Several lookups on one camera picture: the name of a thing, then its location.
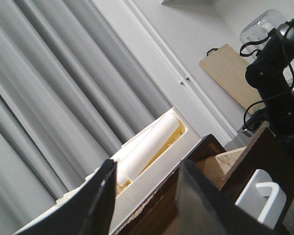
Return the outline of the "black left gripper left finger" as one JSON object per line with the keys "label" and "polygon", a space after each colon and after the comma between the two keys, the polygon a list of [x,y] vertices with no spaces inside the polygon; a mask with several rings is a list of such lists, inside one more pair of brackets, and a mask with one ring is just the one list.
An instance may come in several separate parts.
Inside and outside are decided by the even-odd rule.
{"label": "black left gripper left finger", "polygon": [[106,160],[78,192],[16,235],[107,235],[116,198],[117,163]]}

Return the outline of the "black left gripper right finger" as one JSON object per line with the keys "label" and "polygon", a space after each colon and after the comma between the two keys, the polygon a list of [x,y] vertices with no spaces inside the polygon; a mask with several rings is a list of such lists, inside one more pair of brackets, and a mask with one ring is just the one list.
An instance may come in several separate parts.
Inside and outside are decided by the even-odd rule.
{"label": "black left gripper right finger", "polygon": [[274,235],[221,193],[191,160],[179,166],[177,209],[184,235]]}

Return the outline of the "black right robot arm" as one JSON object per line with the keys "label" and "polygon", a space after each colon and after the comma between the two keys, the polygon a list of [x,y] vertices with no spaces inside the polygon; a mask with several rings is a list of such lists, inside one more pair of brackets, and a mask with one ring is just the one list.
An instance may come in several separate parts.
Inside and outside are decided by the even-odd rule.
{"label": "black right robot arm", "polygon": [[281,24],[245,73],[265,103],[270,128],[294,161],[294,95],[283,75],[294,59],[294,18]]}

